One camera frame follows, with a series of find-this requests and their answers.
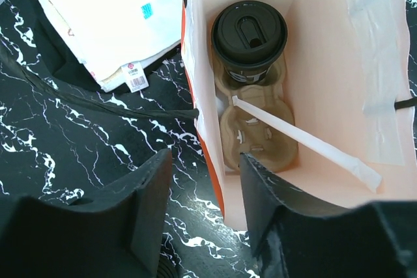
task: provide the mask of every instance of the paper bag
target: paper bag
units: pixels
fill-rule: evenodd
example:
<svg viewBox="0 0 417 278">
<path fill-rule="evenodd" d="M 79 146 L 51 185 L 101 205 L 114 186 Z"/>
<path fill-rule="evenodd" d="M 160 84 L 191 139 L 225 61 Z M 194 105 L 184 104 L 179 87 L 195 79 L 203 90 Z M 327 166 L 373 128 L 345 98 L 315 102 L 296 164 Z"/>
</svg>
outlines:
<svg viewBox="0 0 417 278">
<path fill-rule="evenodd" d="M 223 157 L 216 56 L 210 42 L 216 16 L 237 1 L 243 0 L 188 0 L 182 56 L 200 111 L 195 127 L 225 224 L 245 230 L 240 177 L 227 172 Z M 375 200 L 417 199 L 414 109 L 394 109 L 396 102 L 410 98 L 405 0 L 255 1 L 272 5 L 287 22 L 282 100 L 295 126 L 360 160 L 382 177 L 382 183 L 373 193 L 348 171 L 301 144 L 296 162 L 277 175 L 346 208 Z"/>
</svg>

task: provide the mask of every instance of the black cup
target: black cup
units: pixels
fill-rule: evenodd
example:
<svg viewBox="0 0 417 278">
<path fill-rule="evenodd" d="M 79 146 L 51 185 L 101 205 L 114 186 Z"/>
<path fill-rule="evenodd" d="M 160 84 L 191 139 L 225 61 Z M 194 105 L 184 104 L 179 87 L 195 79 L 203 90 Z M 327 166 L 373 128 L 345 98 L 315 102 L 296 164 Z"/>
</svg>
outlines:
<svg viewBox="0 0 417 278">
<path fill-rule="evenodd" d="M 288 30 L 283 16 L 260 1 L 227 7 L 212 28 L 212 45 L 226 72 L 245 85 L 262 81 L 282 54 Z"/>
</svg>

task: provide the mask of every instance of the blue print on cloth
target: blue print on cloth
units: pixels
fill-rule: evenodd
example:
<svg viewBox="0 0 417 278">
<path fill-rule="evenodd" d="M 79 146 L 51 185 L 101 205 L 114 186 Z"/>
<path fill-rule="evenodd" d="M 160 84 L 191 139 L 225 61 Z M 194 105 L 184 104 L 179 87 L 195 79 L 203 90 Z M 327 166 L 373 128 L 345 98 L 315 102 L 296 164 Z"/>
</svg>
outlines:
<svg viewBox="0 0 417 278">
<path fill-rule="evenodd" d="M 147 3 L 146 5 L 142 7 L 142 12 L 143 12 L 143 17 L 145 18 L 145 20 L 149 19 L 154 14 L 150 3 Z"/>
</svg>

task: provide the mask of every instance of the barcode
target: barcode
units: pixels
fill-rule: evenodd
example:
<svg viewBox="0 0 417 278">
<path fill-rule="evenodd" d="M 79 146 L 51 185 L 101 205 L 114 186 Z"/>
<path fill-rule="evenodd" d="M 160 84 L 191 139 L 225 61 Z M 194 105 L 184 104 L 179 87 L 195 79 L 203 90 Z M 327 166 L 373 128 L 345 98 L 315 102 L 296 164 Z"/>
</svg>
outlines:
<svg viewBox="0 0 417 278">
<path fill-rule="evenodd" d="M 134 74 L 136 74 L 136 73 L 137 73 L 137 68 L 134 68 L 133 70 L 129 70 L 129 71 L 128 71 L 128 73 L 129 73 L 130 75 L 134 75 Z"/>
<path fill-rule="evenodd" d="M 145 84 L 145 78 L 143 76 L 138 77 L 138 78 L 133 78 L 133 80 L 131 80 L 130 83 L 132 84 L 133 88 L 136 88 L 138 86 Z"/>
</svg>

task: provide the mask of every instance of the white straw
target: white straw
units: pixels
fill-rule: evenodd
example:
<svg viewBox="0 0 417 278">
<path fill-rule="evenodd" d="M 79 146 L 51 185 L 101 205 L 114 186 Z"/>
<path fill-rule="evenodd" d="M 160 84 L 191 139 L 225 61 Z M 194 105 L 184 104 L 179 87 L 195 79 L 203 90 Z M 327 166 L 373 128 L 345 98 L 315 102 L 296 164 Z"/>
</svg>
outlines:
<svg viewBox="0 0 417 278">
<path fill-rule="evenodd" d="M 304 146 L 324 156 L 326 159 L 346 169 L 363 182 L 372 192 L 377 192 L 377 188 L 382 182 L 382 176 L 358 158 L 350 156 L 336 147 L 325 143 L 323 140 L 314 137 L 310 133 L 297 128 L 248 102 L 240 100 L 237 96 L 233 97 L 233 105 L 241 108 L 269 126 L 279 130 L 285 135 L 293 138 L 295 141 L 298 141 Z"/>
</svg>

